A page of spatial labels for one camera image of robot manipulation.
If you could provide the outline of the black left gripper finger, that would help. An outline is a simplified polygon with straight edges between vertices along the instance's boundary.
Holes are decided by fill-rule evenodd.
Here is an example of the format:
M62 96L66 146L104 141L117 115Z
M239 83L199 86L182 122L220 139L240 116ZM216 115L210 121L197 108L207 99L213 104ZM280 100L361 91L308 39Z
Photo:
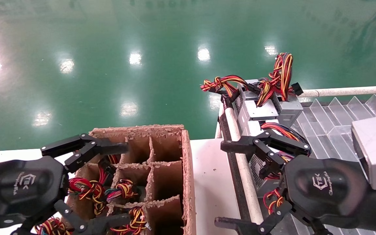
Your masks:
M74 173L99 154L124 154L128 149L127 142L112 143L109 138L95 138L83 133L43 146L41 153L52 158L72 153L64 163L68 172Z
M50 200L49 202L14 200L10 203L10 215L19 215L22 225L13 231L12 235L31 235L31 229L35 226L41 227L39 235L43 235L43 230L47 227L46 234L49 235L54 229L52 224L47 221L56 212L59 212L62 218L67 220L73 235L104 235L110 228L130 223L130 215L125 213L85 221L64 200Z

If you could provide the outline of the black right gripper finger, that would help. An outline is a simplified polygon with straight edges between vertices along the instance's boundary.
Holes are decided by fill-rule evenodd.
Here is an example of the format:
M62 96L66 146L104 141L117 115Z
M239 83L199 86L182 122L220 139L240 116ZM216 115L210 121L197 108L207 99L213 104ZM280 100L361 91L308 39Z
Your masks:
M266 162L269 168L283 168L286 162L273 149L292 156L310 155L308 144L279 135L272 130L257 136L241 136L238 141L224 140L221 143L221 150L224 152L243 153L247 157L255 155Z

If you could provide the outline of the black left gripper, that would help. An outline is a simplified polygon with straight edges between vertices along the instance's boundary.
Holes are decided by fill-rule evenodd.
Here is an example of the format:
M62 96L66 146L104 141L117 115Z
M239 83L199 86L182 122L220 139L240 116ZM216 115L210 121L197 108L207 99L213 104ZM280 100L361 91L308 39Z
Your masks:
M50 156L0 162L0 228L43 223L67 195L69 176Z

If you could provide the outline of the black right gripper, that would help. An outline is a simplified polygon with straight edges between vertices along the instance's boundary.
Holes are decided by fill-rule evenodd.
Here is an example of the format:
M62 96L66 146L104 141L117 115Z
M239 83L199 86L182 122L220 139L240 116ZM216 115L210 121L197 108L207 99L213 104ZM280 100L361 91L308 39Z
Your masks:
M284 167L285 202L261 224L216 217L214 224L239 235L270 235L291 213L315 235L331 235L324 225L376 231L376 190L357 162L297 156Z

